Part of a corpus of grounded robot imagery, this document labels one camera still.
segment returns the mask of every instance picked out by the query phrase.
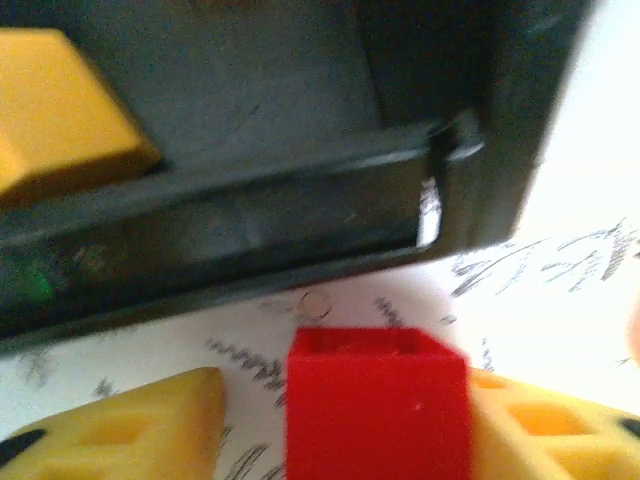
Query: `red block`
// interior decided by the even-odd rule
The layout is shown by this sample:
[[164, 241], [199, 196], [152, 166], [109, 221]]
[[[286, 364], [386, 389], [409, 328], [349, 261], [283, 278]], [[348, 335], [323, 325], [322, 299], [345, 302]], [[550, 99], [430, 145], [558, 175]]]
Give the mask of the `red block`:
[[287, 480], [468, 480], [466, 359], [417, 329], [299, 329]]

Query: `paper with scribbles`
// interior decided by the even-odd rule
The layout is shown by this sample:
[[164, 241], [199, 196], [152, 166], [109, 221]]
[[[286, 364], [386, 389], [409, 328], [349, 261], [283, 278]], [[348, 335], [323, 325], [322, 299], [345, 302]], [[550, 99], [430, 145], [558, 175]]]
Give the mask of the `paper with scribbles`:
[[300, 325], [420, 327], [465, 350], [477, 367], [640, 413], [640, 370], [626, 350], [621, 306], [623, 272], [639, 240], [635, 226], [614, 221], [0, 358], [0, 437], [219, 366], [228, 405], [214, 478], [282, 479], [286, 355]]

